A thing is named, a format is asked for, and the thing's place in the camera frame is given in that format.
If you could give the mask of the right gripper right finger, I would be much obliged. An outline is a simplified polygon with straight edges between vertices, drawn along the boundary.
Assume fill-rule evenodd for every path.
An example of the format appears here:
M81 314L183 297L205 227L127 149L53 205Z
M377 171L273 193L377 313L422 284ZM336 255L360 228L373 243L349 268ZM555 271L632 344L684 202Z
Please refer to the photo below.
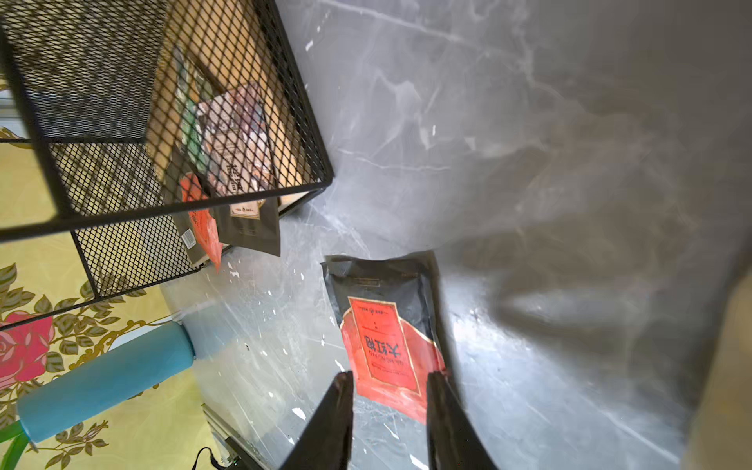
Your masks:
M429 468L497 469L442 373L428 375L427 398Z

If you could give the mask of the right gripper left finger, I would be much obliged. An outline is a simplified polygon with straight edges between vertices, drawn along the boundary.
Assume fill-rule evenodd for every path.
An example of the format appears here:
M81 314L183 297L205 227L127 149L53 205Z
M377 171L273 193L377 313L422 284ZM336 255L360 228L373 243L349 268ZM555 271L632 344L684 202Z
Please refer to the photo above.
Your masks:
M352 454L353 402L352 371L336 374L281 469L347 469Z

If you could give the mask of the red black tea bag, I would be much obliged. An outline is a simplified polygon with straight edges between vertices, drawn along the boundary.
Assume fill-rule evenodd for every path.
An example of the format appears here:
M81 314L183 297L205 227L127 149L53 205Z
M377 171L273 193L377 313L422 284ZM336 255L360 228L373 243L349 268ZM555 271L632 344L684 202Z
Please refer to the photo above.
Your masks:
M428 376L448 371L430 252L388 260L325 258L323 279L358 395L425 424Z

